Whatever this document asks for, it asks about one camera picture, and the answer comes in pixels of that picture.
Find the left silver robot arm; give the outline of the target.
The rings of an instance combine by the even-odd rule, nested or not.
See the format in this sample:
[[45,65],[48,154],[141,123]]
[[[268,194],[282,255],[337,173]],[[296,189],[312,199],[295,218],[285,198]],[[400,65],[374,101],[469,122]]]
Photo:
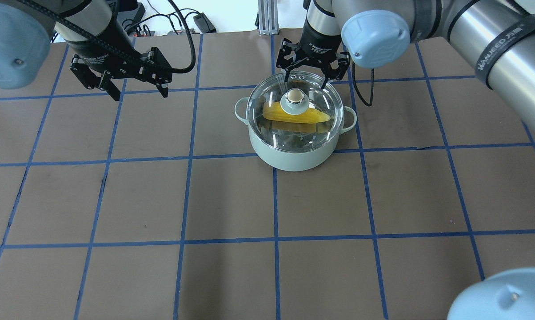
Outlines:
[[113,100],[114,79],[151,83],[168,97],[170,64],[159,49],[140,53],[104,0],[0,0],[0,89],[19,89],[37,77],[57,32],[74,50],[70,70],[88,90]]

